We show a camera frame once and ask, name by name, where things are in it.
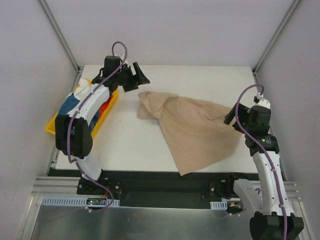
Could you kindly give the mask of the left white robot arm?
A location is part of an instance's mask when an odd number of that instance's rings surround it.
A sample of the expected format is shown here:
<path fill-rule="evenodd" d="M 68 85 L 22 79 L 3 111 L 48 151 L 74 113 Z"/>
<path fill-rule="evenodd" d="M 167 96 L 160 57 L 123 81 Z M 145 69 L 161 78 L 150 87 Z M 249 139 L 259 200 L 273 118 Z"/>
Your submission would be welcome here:
<path fill-rule="evenodd" d="M 105 181 L 99 178 L 102 169 L 91 156 L 94 130 L 106 113 L 102 105 L 114 96 L 118 87 L 129 92 L 149 83 L 137 62 L 128 64 L 120 56 L 108 55 L 98 75 L 91 81 L 80 80 L 64 102 L 62 112 L 55 117 L 56 148 L 77 166 L 83 178 L 90 180 L 88 188 L 96 195 L 106 188 Z"/>

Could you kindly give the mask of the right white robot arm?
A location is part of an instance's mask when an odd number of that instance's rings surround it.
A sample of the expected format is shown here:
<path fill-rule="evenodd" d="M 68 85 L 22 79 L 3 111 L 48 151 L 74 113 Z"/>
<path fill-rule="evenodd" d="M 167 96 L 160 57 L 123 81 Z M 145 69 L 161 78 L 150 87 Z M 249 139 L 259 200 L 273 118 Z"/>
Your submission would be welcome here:
<path fill-rule="evenodd" d="M 224 117 L 224 123 L 245 135 L 245 145 L 257 169 L 260 191 L 247 179 L 225 184 L 230 197 L 239 196 L 250 213 L 249 230 L 254 240 L 295 240 L 304 229 L 302 217 L 295 215 L 286 193 L 280 165 L 277 138 L 269 133 L 271 104 L 262 95 L 254 105 L 237 102 Z"/>

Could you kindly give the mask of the beige t-shirt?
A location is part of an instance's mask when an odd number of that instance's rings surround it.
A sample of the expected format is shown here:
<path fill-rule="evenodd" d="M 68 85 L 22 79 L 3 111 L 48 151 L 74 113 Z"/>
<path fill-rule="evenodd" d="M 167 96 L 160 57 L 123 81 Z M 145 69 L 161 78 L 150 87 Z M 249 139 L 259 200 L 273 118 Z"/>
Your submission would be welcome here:
<path fill-rule="evenodd" d="M 168 92 L 138 94 L 139 119 L 157 120 L 181 176 L 232 156 L 241 134 L 224 123 L 231 107 Z"/>

